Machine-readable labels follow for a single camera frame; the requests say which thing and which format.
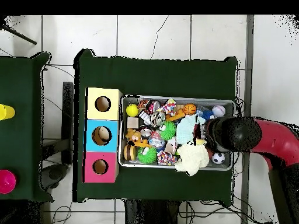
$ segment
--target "soccer ball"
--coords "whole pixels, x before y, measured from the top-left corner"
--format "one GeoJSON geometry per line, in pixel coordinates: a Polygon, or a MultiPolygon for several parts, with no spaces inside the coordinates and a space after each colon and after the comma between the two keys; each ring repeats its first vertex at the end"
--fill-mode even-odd
{"type": "Polygon", "coordinates": [[[215,153],[212,155],[212,162],[215,164],[222,164],[225,160],[224,154],[222,153],[215,153]]]}

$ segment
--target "white ball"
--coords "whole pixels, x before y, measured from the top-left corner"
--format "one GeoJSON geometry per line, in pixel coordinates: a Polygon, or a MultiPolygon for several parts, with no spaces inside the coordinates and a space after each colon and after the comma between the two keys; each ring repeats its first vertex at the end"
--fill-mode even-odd
{"type": "Polygon", "coordinates": [[[215,154],[213,154],[211,160],[215,164],[222,164],[225,160],[225,157],[224,157],[224,154],[222,154],[222,153],[215,153],[215,154]]]}
{"type": "Polygon", "coordinates": [[[212,111],[215,117],[222,117],[225,114],[225,108],[221,105],[214,106],[212,111]]]}

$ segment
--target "table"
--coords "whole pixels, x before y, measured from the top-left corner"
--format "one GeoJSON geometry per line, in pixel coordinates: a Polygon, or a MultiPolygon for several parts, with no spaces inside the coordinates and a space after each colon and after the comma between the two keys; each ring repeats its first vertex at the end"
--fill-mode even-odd
{"type": "Polygon", "coordinates": [[[0,102],[16,110],[14,118],[0,121],[0,169],[16,174],[17,185],[0,200],[51,201],[40,187],[41,70],[50,54],[32,58],[0,57],[0,102]]]}
{"type": "Polygon", "coordinates": [[[82,183],[85,88],[119,89],[123,94],[235,100],[237,59],[225,61],[98,58],[89,49],[74,60],[73,200],[221,200],[231,202],[232,171],[198,171],[189,177],[173,169],[120,167],[113,184],[82,183]]]}

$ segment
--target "pink cup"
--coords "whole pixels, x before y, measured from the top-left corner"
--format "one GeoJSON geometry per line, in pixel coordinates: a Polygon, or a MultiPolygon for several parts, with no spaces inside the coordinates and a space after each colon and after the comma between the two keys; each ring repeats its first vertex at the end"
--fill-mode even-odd
{"type": "Polygon", "coordinates": [[[16,176],[8,170],[0,170],[0,194],[10,193],[16,186],[16,176]]]}

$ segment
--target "yellow cup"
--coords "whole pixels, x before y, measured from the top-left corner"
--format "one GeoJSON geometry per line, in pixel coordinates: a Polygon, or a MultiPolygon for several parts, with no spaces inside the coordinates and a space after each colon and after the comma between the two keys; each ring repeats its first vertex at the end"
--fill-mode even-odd
{"type": "Polygon", "coordinates": [[[10,106],[0,104],[0,120],[7,120],[15,115],[15,109],[10,106]]]}

